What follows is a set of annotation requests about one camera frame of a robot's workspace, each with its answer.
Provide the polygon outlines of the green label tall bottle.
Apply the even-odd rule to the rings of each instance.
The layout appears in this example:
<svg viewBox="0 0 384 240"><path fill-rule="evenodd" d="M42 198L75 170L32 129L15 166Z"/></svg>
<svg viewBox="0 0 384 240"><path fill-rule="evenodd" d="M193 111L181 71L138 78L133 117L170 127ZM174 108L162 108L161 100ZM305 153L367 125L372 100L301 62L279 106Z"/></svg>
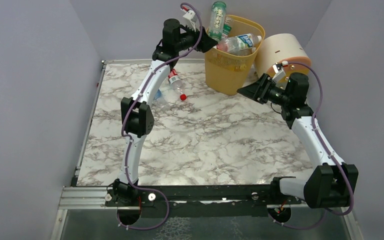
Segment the green label tall bottle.
<svg viewBox="0 0 384 240"><path fill-rule="evenodd" d="M215 1L211 6L211 14L207 34L215 41L222 38L225 17L227 14L227 5L223 1Z"/></svg>

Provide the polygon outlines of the red label clear bottle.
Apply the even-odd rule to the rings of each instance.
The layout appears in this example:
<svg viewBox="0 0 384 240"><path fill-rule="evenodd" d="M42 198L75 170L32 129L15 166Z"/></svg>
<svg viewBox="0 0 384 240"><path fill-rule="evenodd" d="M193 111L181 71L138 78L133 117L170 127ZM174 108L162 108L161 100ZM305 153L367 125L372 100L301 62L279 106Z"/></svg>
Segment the red label clear bottle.
<svg viewBox="0 0 384 240"><path fill-rule="evenodd" d="M179 99L181 101L185 101L187 99L187 95L184 93L184 84L175 69L172 69L169 73L168 82L171 88L179 96Z"/></svg>

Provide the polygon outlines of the green white label bottle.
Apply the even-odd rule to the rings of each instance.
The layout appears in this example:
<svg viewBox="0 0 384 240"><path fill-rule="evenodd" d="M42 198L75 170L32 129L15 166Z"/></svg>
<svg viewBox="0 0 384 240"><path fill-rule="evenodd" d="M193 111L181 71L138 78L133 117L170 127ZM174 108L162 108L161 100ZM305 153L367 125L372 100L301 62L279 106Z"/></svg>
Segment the green white label bottle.
<svg viewBox="0 0 384 240"><path fill-rule="evenodd" d="M233 25L234 20L229 17L228 15L224 19L224 25L221 33L221 38L225 39L229 36L231 30L232 30L232 25Z"/></svg>

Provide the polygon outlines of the crushed clear water bottle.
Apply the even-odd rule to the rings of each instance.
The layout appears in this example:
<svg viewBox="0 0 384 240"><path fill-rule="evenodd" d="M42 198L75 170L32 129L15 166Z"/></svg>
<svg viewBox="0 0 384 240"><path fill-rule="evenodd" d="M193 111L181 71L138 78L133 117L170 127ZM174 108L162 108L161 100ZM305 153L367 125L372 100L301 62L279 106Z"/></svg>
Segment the crushed clear water bottle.
<svg viewBox="0 0 384 240"><path fill-rule="evenodd" d="M262 40L261 35L246 33L224 38L218 42L215 48L225 53L235 54L243 50L255 48Z"/></svg>

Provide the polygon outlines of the blue label clear bottle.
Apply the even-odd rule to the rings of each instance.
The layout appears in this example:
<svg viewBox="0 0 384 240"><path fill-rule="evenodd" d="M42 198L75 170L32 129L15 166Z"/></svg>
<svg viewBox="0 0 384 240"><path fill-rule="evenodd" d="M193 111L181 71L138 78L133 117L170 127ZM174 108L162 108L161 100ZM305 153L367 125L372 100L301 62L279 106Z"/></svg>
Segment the blue label clear bottle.
<svg viewBox="0 0 384 240"><path fill-rule="evenodd" d="M165 100L159 89L157 90L152 103L158 109L168 109L170 107L169 103Z"/></svg>

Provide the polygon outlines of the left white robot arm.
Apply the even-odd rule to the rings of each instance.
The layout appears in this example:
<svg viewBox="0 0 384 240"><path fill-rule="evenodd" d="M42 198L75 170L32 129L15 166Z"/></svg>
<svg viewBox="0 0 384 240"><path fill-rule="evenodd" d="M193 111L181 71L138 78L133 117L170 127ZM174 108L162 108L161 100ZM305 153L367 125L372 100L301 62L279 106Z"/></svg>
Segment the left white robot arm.
<svg viewBox="0 0 384 240"><path fill-rule="evenodd" d="M161 84L179 59L193 50L206 53L216 44L201 25L184 26L174 18L164 21L162 39L152 54L145 79L131 97L124 97L120 103L121 135L126 140L126 148L120 174L112 184L115 197L127 203L138 197L138 168L142 147L155 124L151 106Z"/></svg>

